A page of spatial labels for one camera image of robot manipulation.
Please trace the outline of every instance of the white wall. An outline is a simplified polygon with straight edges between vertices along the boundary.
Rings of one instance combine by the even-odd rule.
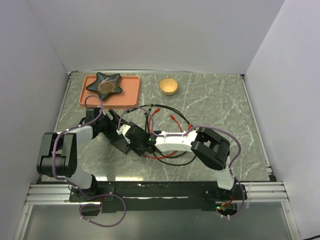
[[[302,238],[320,234],[320,1],[286,0],[245,85]]]
[[[0,233],[12,239],[67,73],[24,0],[0,0]]]
[[[67,71],[244,74],[284,0],[27,0]]]

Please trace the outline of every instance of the black bracket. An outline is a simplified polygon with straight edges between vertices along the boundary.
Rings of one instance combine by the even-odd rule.
[[[196,133],[197,137],[191,144],[194,154],[210,169],[225,169],[230,154],[230,142],[209,128],[200,127]]]
[[[156,136],[150,135],[138,125],[129,122],[129,130],[126,132],[125,137],[130,140],[128,145],[139,157],[145,152],[155,153],[159,152],[156,148]]]
[[[123,198],[128,211],[148,210],[188,210],[200,209],[202,211],[216,211],[216,202],[242,200],[242,190],[235,184],[232,190],[218,188],[216,181],[114,181],[97,182],[98,194],[110,192]],[[100,198],[85,199],[80,194],[71,194],[70,202],[101,202]],[[115,213],[123,211],[121,201],[114,197],[104,197],[102,200],[102,213]]]
[[[46,132],[42,136],[36,170],[40,175],[53,177],[52,151],[58,134]],[[58,140],[55,154],[55,170],[59,176],[70,178],[77,169],[77,136],[75,133],[66,133]]]
[[[84,122],[88,123],[89,121],[92,121],[99,115],[99,112],[100,108],[98,107],[87,108],[85,111]],[[130,151],[130,147],[127,146],[126,139],[122,135],[118,135],[117,133],[117,125],[120,117],[112,109],[110,109],[108,112],[113,117],[113,119],[111,119],[106,114],[91,124],[93,129],[92,138],[94,139],[99,133],[103,133],[114,147],[119,149],[124,154],[127,154]],[[121,123],[126,124],[127,122],[125,120],[122,120]]]

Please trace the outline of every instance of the black mounting plate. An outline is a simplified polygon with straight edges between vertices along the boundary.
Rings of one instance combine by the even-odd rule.
[[[245,186],[244,196],[247,199]],[[227,202],[235,195],[235,200],[242,200],[241,188],[235,185],[232,191],[218,188],[216,181],[114,181],[98,182],[98,194],[113,194],[123,198],[128,211],[148,210],[186,210],[201,209],[216,211],[217,202]],[[101,202],[99,199],[85,199],[70,195],[70,202]],[[123,211],[121,201],[113,197],[104,197],[102,213]]]

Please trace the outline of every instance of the red cable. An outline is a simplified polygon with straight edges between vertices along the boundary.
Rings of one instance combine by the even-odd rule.
[[[231,199],[231,201],[229,202],[226,202],[226,203],[222,203],[221,206],[224,206],[225,208],[226,207],[229,207],[229,205],[236,199],[236,195],[234,195]]]
[[[173,115],[170,115],[170,118],[171,118],[173,121],[175,121],[176,124],[178,124],[178,127],[179,127],[179,129],[180,129],[180,132],[183,132],[183,131],[182,131],[182,128],[181,128],[181,126],[180,126],[180,124],[179,124],[179,122],[177,121],[177,119],[176,119]]]
[[[152,113],[152,117],[153,117],[157,112],[159,112],[160,109],[161,109],[161,108],[158,107],[158,108]],[[177,119],[176,119],[173,115],[170,115],[170,117],[171,117],[171,119],[172,119],[173,121],[176,122],[176,124],[178,124],[178,127],[179,127],[180,131],[182,132],[182,128],[181,128],[179,122],[177,121]],[[150,130],[150,121],[151,121],[151,118],[150,118],[149,121],[148,121],[148,130],[149,130],[149,133],[151,132],[151,130]],[[148,155],[145,155],[145,154],[143,154],[143,156],[146,157],[146,158],[150,158],[150,159],[165,159],[165,158],[167,158],[167,157],[171,157],[172,155],[176,154],[177,152],[178,152],[178,151],[173,151],[173,152],[169,153],[168,155],[157,156],[157,157],[155,157],[155,156],[148,156]]]

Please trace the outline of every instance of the round wooden bowl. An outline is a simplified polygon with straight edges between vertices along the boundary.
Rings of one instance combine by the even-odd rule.
[[[170,96],[178,89],[178,83],[173,78],[164,78],[159,82],[159,88],[164,95]]]

